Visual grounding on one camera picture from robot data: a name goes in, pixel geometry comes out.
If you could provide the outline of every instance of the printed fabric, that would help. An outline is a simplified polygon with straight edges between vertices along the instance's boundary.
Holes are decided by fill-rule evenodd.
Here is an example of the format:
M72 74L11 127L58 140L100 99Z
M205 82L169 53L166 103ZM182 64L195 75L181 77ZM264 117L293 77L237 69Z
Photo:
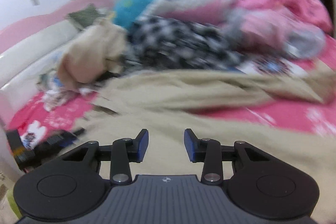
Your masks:
M230 49L213 25L147 16L133 24L128 38L124 75L140 70L232 70L245 58Z

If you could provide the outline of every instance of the beige cloth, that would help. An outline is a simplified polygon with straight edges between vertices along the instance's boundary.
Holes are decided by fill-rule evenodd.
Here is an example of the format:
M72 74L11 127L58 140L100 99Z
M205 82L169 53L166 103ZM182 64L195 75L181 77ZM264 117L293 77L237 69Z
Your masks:
M120 72L119 57L126 46L125 29L98 18L72 42L57 75L68 90L96 80L106 71Z
M8 199L3 198L3 200L0 201L0 224L14 224L17 221L18 218L12 211Z
M95 105L122 114L251 106L276 97L327 103L334 98L335 82L335 71L323 63L305 77L173 70L113 79Z
M192 128L199 138L217 139L223 145L233 145L236 140L247 141L311 175L320 187L320 199L312 217L323 224L336 222L335 139L251 123L202 118L178 111L143 111L125 115L91 111L77 122L77 126L87 129L81 143L97 140L100 145L109 145L124 137L134 138L142 128L147 128L149 146L144 161L131 164L133 177L136 174L197 174L200 178L202 163L191 163L184 148L183 132L186 128ZM226 162L223 167L225 178L230 178L231 163ZM109 172L109 162L102 163L100 174L109 178Z

